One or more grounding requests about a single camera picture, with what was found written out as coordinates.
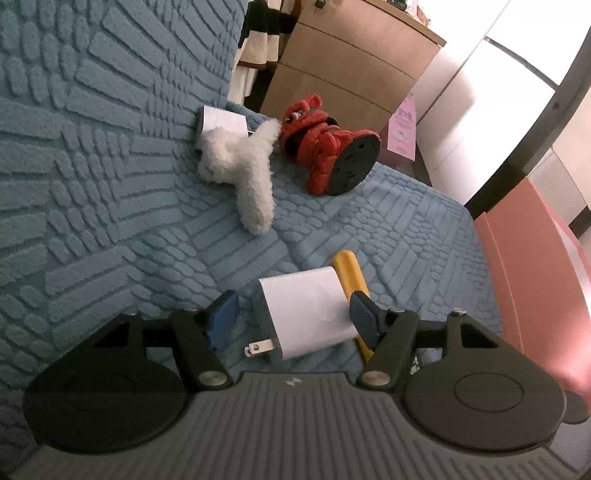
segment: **logo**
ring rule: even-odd
[[[291,377],[285,381],[285,384],[289,385],[291,388],[298,387],[299,385],[301,385],[301,383],[301,380],[296,377]]]

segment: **ribbed gray surface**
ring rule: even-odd
[[[468,455],[416,431],[386,394],[343,374],[245,374],[237,387],[196,397],[159,438],[114,455],[43,447],[16,480],[567,480],[547,449]]]
[[[561,424],[550,450],[577,470],[591,462],[591,419],[580,425]]]

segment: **white plush toy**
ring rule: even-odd
[[[254,235],[269,231],[273,201],[269,155],[281,124],[267,120],[250,137],[214,128],[203,132],[199,146],[203,156],[197,172],[206,181],[236,187],[236,204],[246,229]]]

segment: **yellow tool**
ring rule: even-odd
[[[345,291],[347,301],[350,300],[351,295],[356,290],[361,290],[369,297],[369,290],[365,284],[365,279],[363,278],[363,273],[357,262],[357,257],[355,257],[355,254],[351,250],[341,250],[338,252],[333,258],[333,268],[335,269],[340,284]],[[365,363],[369,362],[369,359],[372,358],[374,353],[367,347],[367,345],[365,345],[365,342],[359,335],[355,340],[357,340],[357,344],[359,345],[359,351],[361,352],[363,361]]]

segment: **pink paper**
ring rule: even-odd
[[[388,122],[388,150],[414,161],[417,141],[417,112],[409,93]]]

